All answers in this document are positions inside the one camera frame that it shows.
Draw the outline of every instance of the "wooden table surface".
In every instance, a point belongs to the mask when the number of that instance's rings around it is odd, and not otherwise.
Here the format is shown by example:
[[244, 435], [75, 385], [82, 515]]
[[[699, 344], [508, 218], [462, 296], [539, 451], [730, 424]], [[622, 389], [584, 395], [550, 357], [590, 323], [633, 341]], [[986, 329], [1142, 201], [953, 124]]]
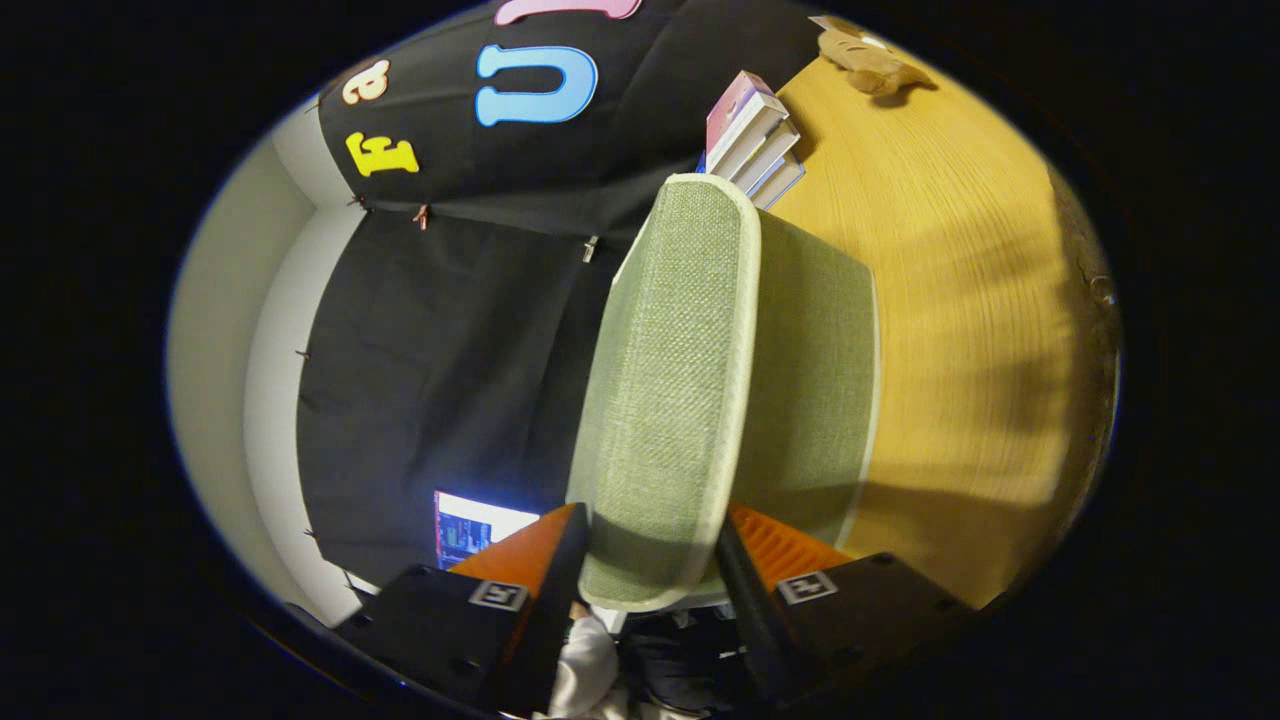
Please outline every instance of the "wooden table surface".
[[1052, 550], [1091, 482], [1082, 219], [1064, 222], [1069, 191], [1016, 129], [913, 60], [936, 88], [876, 100], [818, 58], [778, 91], [806, 176], [771, 211], [876, 275], [879, 420], [842, 550], [895, 552], [982, 606]]

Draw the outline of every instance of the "book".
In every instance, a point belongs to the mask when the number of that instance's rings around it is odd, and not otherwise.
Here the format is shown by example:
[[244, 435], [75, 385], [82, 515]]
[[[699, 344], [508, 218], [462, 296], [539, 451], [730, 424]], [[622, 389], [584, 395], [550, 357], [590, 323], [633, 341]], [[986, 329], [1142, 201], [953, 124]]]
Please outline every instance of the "book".
[[791, 150], [797, 140], [800, 140], [800, 133], [791, 124], [791, 120], [782, 120], [737, 172], [732, 179], [733, 184], [742, 192], [750, 192], [777, 165], [778, 158]]
[[748, 196], [751, 197], [751, 204], [760, 210], [768, 210], [774, 202], [782, 197], [786, 191], [804, 177], [804, 165], [800, 160], [796, 160], [795, 152], [790, 150], [786, 151], [778, 160], [769, 168], [763, 178], [755, 186], [748, 191]]
[[732, 179], [788, 115], [759, 76], [740, 72], [707, 115], [707, 172]]

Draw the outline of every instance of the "computer monitor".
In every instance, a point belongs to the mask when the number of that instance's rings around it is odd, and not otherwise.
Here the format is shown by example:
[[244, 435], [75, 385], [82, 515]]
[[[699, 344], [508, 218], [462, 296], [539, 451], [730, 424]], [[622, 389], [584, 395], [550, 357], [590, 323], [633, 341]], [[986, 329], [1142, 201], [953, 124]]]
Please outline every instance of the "computer monitor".
[[536, 519], [534, 512], [435, 491], [435, 562], [448, 570]]

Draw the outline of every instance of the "letter cutout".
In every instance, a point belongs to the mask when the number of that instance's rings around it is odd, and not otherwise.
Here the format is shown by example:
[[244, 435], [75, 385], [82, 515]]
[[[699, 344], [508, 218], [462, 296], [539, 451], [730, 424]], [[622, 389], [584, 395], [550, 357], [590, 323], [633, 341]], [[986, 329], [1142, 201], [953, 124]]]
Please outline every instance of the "letter cutout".
[[641, 0], [511, 0], [498, 8], [493, 24], [507, 26], [520, 18], [539, 13], [562, 13], [566, 10], [600, 10], [611, 20], [621, 20], [636, 12]]
[[476, 119], [484, 127], [503, 120], [520, 123], [563, 123], [591, 102], [599, 72], [595, 60], [577, 47], [515, 47], [489, 45], [476, 59], [476, 73], [493, 77], [508, 68], [557, 68], [564, 82], [554, 92], [498, 92], [492, 86], [476, 94]]
[[390, 60], [378, 60], [367, 70], [356, 73], [342, 88], [342, 99], [347, 105], [355, 105], [361, 100], [378, 100], [387, 92], [387, 70], [390, 67]]
[[347, 150], [351, 159], [356, 161], [356, 169], [366, 178], [378, 170], [408, 170], [417, 172], [417, 158], [413, 156], [413, 146], [407, 140], [396, 143], [388, 150], [392, 138], [370, 137], [365, 140], [365, 133], [353, 132], [347, 136]]

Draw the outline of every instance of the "person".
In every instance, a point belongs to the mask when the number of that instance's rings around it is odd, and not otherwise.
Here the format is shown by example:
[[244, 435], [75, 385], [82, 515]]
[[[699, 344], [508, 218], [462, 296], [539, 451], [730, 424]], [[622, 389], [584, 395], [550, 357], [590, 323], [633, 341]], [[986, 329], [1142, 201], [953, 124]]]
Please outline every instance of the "person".
[[750, 705], [736, 630], [710, 610], [636, 618], [617, 643], [588, 606], [575, 601], [570, 618], [550, 703], [532, 720], [727, 719]]
[[577, 601], [568, 616], [573, 625], [561, 650], [550, 703], [532, 720], [630, 720], [630, 693], [620, 683], [618, 652], [604, 623]]

